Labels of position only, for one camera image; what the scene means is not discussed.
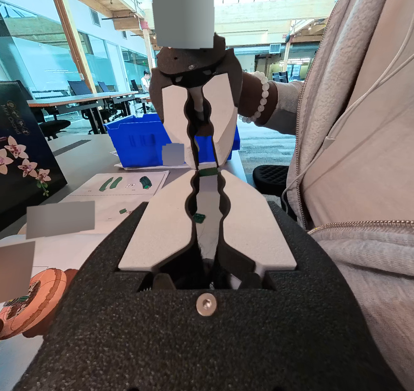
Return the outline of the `open instruction booklet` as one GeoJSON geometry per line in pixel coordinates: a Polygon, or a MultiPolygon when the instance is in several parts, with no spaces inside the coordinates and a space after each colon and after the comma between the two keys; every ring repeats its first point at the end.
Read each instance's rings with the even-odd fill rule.
{"type": "Polygon", "coordinates": [[[59,302],[92,251],[142,202],[160,190],[169,171],[97,174],[61,202],[95,203],[94,229],[35,238],[28,293],[1,303],[1,340],[45,336],[59,302]]]}

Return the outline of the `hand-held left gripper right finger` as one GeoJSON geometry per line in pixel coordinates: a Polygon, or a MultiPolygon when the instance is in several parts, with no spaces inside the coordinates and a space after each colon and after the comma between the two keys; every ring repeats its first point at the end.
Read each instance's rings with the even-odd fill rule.
{"type": "Polygon", "coordinates": [[[295,270],[297,263],[266,199],[230,172],[218,173],[217,258],[229,273],[295,270]]]}

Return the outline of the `wooden-edged background desk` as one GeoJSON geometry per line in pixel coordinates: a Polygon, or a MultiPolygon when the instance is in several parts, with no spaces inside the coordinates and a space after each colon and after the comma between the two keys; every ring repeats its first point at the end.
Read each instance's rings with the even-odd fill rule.
{"type": "Polygon", "coordinates": [[[149,94],[136,94],[134,98],[134,109],[137,115],[153,113],[154,108],[149,94]]]}
{"type": "Polygon", "coordinates": [[[72,113],[76,111],[89,110],[89,122],[94,134],[107,134],[106,127],[99,111],[106,103],[124,103],[134,100],[137,91],[118,92],[118,93],[96,93],[92,95],[67,96],[50,99],[27,100],[29,107],[41,109],[52,108],[58,114],[72,113]]]}

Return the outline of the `blue plastic bin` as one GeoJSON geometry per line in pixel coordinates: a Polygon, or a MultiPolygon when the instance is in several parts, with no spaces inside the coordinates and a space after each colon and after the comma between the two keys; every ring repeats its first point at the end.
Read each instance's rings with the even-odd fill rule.
{"type": "Polygon", "coordinates": [[[171,140],[158,114],[127,116],[105,125],[122,167],[163,166],[162,148],[171,140]]]}

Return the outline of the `person's right forearm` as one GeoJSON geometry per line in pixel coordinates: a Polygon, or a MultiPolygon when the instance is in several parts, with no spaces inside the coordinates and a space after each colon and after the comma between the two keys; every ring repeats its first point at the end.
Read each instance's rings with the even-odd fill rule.
{"type": "Polygon", "coordinates": [[[289,83],[274,82],[277,89],[277,104],[264,127],[285,135],[296,135],[298,101],[304,81],[289,83]]]}

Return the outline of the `black orchid print set box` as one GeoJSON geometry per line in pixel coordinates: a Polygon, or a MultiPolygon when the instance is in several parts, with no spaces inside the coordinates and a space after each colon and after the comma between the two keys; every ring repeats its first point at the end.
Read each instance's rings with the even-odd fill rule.
{"type": "Polygon", "coordinates": [[[67,185],[16,82],[0,84],[0,229],[67,185]]]}

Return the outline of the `black mesh office chair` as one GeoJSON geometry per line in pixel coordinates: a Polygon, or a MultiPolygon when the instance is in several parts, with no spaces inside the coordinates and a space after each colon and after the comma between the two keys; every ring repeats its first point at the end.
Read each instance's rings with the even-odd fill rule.
{"type": "Polygon", "coordinates": [[[264,196],[277,199],[281,204],[281,196],[287,186],[289,166],[261,165],[252,172],[256,189],[264,196]]]}

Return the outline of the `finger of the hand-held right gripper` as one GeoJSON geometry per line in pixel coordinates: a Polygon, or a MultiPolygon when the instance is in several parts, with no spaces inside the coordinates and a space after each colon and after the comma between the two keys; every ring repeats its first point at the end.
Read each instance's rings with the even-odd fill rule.
{"type": "Polygon", "coordinates": [[[163,126],[172,143],[184,145],[184,161],[193,170],[197,170],[192,140],[189,136],[189,120],[185,115],[185,106],[189,101],[186,88],[171,85],[162,89],[163,126]]]}
{"type": "Polygon", "coordinates": [[[237,108],[234,105],[229,76],[215,75],[203,87],[204,100],[210,104],[209,117],[213,128],[212,145],[217,166],[223,166],[234,143],[237,108]]]}

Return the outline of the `person's right hand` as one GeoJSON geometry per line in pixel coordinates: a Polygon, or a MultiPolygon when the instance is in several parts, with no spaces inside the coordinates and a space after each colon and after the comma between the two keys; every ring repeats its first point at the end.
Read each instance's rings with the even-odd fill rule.
{"type": "Polygon", "coordinates": [[[238,104],[238,114],[251,118],[256,112],[262,99],[261,80],[252,73],[242,73],[242,90],[238,104]]]}

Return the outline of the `white paper sheet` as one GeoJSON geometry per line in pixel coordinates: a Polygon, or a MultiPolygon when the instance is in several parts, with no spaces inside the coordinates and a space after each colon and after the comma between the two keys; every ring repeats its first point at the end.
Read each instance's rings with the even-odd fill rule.
{"type": "Polygon", "coordinates": [[[114,165],[114,167],[119,168],[124,171],[138,171],[138,170],[169,170],[171,167],[168,166],[133,166],[133,167],[124,167],[121,162],[114,165]]]}

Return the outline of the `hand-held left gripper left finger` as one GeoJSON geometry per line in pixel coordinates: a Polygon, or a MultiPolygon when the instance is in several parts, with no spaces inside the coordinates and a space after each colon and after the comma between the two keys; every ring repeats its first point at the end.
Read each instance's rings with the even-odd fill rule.
{"type": "Polygon", "coordinates": [[[197,195],[194,186],[197,179],[198,172],[190,170],[150,199],[119,262],[120,270],[160,270],[190,248],[198,247],[190,213],[191,201],[197,195]]]}

